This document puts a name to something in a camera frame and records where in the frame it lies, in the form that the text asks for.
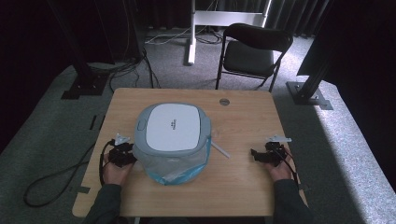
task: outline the black chair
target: black chair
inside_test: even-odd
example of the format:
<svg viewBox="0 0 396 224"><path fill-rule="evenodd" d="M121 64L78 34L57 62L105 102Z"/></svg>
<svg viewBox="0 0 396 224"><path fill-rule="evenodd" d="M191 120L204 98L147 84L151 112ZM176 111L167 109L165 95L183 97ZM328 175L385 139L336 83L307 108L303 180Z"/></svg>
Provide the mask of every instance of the black chair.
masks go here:
<svg viewBox="0 0 396 224"><path fill-rule="evenodd" d="M226 48L227 37L235 40ZM269 89L271 91L280 62L292 43L293 36L286 31L265 29L244 23L230 25L223 34L216 90L219 88L221 74L226 73L263 79L260 87L268 77L274 75ZM275 63L274 51L280 53Z"/></svg>

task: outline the sleeve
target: sleeve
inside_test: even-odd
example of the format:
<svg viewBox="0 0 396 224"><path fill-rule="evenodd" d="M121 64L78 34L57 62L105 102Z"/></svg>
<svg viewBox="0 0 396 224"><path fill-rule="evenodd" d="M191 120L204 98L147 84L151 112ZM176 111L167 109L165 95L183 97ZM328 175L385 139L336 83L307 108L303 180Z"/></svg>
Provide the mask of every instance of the sleeve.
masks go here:
<svg viewBox="0 0 396 224"><path fill-rule="evenodd" d="M294 180L281 179L274 183L275 224L313 223L313 215L300 197Z"/></svg>
<svg viewBox="0 0 396 224"><path fill-rule="evenodd" d="M96 196L90 212L82 223L111 223L120 214L120 185L103 185Z"/></svg>

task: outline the hand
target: hand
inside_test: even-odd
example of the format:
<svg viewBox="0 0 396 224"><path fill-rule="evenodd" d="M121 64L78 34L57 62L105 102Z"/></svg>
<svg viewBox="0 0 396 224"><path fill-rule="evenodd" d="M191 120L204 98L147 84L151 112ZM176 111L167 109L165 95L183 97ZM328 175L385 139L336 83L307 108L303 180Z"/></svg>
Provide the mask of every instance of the hand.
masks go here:
<svg viewBox="0 0 396 224"><path fill-rule="evenodd" d="M122 168L118 167L115 164L108 162L108 153L105 154L105 164L103 174L105 184L116 184L123 187L126 179L128 178L128 174L132 170L133 164L125 165Z"/></svg>
<svg viewBox="0 0 396 224"><path fill-rule="evenodd" d="M285 149L286 152L288 153L288 156L286 157L285 161L290 162L291 159L290 150L286 147ZM280 179L291 179L291 170L289 166L283 161L278 166L274 166L272 163L264 163L264 167L270 173L270 176L272 177L274 182Z"/></svg>

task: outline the chair backrest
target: chair backrest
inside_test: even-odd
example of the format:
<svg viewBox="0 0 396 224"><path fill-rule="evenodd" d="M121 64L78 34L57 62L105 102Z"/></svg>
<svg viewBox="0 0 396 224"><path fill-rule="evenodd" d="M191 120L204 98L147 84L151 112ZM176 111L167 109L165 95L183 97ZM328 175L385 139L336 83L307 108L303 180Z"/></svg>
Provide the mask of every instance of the chair backrest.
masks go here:
<svg viewBox="0 0 396 224"><path fill-rule="evenodd" d="M293 43L293 36L289 32L266 29L244 23L234 23L225 29L223 45L227 36L254 49L270 49L282 53L286 53Z"/></svg>

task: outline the gray carpet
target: gray carpet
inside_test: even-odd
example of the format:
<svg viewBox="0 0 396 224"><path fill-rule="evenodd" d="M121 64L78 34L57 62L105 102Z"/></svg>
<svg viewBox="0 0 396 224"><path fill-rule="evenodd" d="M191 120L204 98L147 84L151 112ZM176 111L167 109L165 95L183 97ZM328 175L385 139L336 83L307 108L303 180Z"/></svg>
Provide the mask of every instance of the gray carpet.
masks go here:
<svg viewBox="0 0 396 224"><path fill-rule="evenodd" d="M290 149L306 185L306 199L316 223L396 223L395 193L336 87L326 82L320 84L333 110L295 105L290 97L286 82L305 81L306 77L297 77L296 73L312 41L295 37L279 71L273 95L285 134L293 140ZM166 44L146 45L148 59L161 87L214 89L220 45L198 42L195 64L188 66L188 44L187 39L175 39ZM99 63L92 66L108 67ZM135 72L120 75L112 81L115 89L149 88L149 70L145 63L139 64ZM70 66L55 78L35 111L1 154L0 223L81 222L81 218L72 215L72 207L85 166L77 171L65 193L54 203L31 208L23 202L23 193L30 183L77 163L99 134L112 92L106 88L101 96L61 100L75 76ZM224 76L219 88L267 91L270 81L257 89L259 80ZM62 190L71 174L69 171L55 176L32 188L29 200L43 203L50 199Z"/></svg>

